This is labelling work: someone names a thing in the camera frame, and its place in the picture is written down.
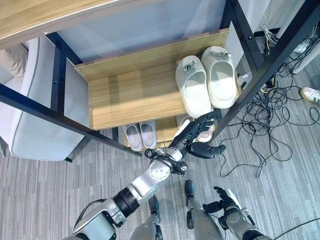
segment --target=pillow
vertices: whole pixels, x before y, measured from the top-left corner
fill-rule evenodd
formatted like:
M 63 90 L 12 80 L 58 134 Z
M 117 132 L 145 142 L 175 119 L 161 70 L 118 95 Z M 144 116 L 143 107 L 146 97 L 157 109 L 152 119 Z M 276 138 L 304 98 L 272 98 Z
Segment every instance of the pillow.
M 27 60 L 28 50 L 22 44 L 0 50 L 0 65 L 13 77 L 21 78 L 24 76 Z

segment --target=white slipper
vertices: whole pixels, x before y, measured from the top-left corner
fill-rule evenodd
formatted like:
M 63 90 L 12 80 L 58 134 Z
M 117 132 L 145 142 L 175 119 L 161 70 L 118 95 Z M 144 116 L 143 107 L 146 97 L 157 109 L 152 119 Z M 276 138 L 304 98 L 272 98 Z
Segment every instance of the white slipper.
M 206 143 L 212 138 L 212 134 L 214 133 L 215 125 L 211 125 L 208 131 L 203 131 L 199 134 L 199 136 L 195 139 L 196 142 Z
M 182 114 L 176 116 L 176 125 L 178 126 L 178 129 L 181 128 L 181 126 L 184 124 L 186 120 L 189 120 L 189 123 L 195 120 L 192 116 L 189 116 L 188 114 Z
M 208 47 L 201 57 L 211 104 L 218 109 L 230 108 L 236 101 L 237 87 L 231 54 L 223 47 Z
M 129 145 L 133 151 L 141 151 L 143 142 L 140 133 L 139 124 L 130 124 L 124 126 L 124 133 L 128 139 Z
M 144 147 L 154 149 L 157 144 L 156 121 L 144 121 L 139 125 Z
M 210 112 L 206 71 L 196 56 L 187 56 L 176 67 L 175 80 L 186 112 L 198 118 Z

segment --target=wall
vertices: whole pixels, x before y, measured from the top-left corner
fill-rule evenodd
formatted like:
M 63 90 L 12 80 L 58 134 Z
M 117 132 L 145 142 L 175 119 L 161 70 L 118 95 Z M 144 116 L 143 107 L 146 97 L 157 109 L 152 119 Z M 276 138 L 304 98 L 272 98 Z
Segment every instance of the wall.
M 225 0 L 164 0 L 59 31 L 83 61 L 218 30 Z
M 298 0 L 272 0 L 269 26 L 280 27 Z M 269 13 L 270 0 L 239 0 L 248 23 L 255 32 Z M 59 31 L 70 47 L 87 62 L 184 37 L 216 31 L 220 27 L 225 0 L 163 0 L 126 12 L 109 15 Z M 226 42 L 238 65 L 243 51 L 234 31 Z

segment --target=black metal frame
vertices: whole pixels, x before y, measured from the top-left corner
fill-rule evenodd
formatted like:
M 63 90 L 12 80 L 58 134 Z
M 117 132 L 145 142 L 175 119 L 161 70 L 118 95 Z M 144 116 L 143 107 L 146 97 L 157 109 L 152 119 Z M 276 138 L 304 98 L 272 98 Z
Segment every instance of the black metal frame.
M 50 108 L 3 84 L 0 84 L 0 102 L 122 151 L 141 156 L 141 153 L 100 134 L 99 131 L 92 130 L 64 116 L 67 58 L 75 65 L 82 63 L 82 61 L 58 33 L 50 33 L 47 37 L 55 45 Z
M 232 21 L 253 77 L 235 104 L 215 128 L 211 141 L 236 117 L 238 112 L 254 97 L 263 84 L 272 77 L 298 44 L 310 34 L 314 25 L 319 21 L 319 12 L 319 0 L 305 0 L 282 37 L 271 49 L 270 54 L 263 60 L 254 34 L 238 0 L 226 0 L 220 28 L 228 28 Z
M 282 37 L 278 40 L 266 59 L 264 59 L 255 40 L 255 35 L 257 36 L 261 33 L 253 34 L 238 0 L 226 0 L 220 28 L 229 28 L 232 21 L 252 71 L 253 78 L 235 104 L 229 109 L 228 113 L 219 121 L 213 132 L 211 141 L 221 133 L 242 107 L 259 91 L 261 86 L 268 81 L 287 57 L 289 57 L 295 47 L 311 31 L 314 24 L 319 20 L 319 11 L 319 0 L 305 0 Z M 75 65 L 82 63 L 82 61 L 58 33 L 54 32 L 46 36 L 55 45 L 50 108 L 2 84 L 0 84 L 0 101 L 91 139 L 141 156 L 139 152 L 132 151 L 129 147 L 118 142 L 119 134 L 117 128 L 112 129 L 113 139 L 110 139 L 100 134 L 99 131 L 92 130 L 64 116 L 66 60 L 68 58 Z

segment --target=chair cushion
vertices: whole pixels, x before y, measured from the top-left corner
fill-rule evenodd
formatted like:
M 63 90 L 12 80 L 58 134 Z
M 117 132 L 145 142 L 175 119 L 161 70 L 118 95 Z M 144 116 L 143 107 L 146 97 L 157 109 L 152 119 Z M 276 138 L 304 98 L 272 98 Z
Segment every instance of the chair cushion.
M 13 77 L 24 76 L 28 60 L 28 50 L 17 44 L 0 50 L 0 65 L 2 65 Z
M 19 92 L 21 89 L 22 81 L 23 81 L 23 78 L 14 77 L 10 81 L 8 81 L 5 84 L 5 86 Z M 3 140 L 6 143 L 8 143 L 10 139 L 11 125 L 14 118 L 15 110 L 16 109 L 14 107 L 0 102 L 0 113 L 1 113 L 0 136 L 3 138 Z

